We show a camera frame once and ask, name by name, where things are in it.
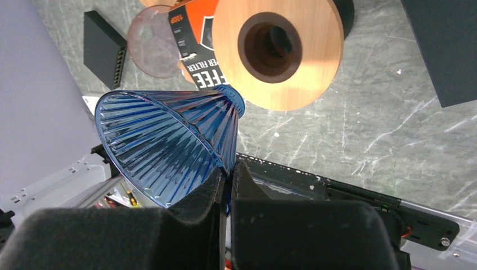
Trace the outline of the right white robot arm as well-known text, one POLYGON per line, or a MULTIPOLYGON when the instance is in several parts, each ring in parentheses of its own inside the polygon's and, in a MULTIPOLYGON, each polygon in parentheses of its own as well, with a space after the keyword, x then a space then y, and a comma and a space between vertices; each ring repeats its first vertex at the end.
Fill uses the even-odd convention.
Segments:
POLYGON ((169 208, 97 209, 90 188, 116 184, 89 155, 1 198, 2 269, 399 269, 380 214, 359 201, 272 200, 238 160, 169 208), (223 203, 232 192, 231 233, 223 203))

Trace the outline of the clear plastic filter bag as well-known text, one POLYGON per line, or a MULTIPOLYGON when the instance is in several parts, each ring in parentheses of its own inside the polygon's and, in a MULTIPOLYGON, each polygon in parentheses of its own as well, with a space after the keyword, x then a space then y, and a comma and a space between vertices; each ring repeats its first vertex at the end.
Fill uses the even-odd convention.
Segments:
POLYGON ((160 79, 181 73, 180 55, 169 25, 170 6, 156 4, 133 19, 128 30, 128 49, 132 61, 143 73, 160 79))

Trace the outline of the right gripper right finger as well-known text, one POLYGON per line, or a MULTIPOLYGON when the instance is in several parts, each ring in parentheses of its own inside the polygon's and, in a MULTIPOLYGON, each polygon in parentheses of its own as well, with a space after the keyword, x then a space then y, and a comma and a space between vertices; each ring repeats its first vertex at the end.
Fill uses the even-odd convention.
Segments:
POLYGON ((378 212, 359 201, 272 200, 235 164, 234 269, 398 269, 378 212))

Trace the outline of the blue ribbed glass dripper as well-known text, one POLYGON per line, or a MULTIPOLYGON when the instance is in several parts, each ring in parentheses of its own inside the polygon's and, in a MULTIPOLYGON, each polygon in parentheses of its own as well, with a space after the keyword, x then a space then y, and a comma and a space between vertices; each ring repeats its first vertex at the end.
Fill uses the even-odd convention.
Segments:
POLYGON ((241 95, 206 91, 112 91, 96 104, 101 143, 119 172, 155 205, 171 207, 214 171, 230 179, 241 95))

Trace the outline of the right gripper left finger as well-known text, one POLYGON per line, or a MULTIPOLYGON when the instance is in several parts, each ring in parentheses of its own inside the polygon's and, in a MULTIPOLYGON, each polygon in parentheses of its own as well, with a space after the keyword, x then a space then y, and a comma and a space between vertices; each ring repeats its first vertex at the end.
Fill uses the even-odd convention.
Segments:
POLYGON ((224 176, 165 208, 56 208, 28 217, 2 269, 223 269, 224 176))

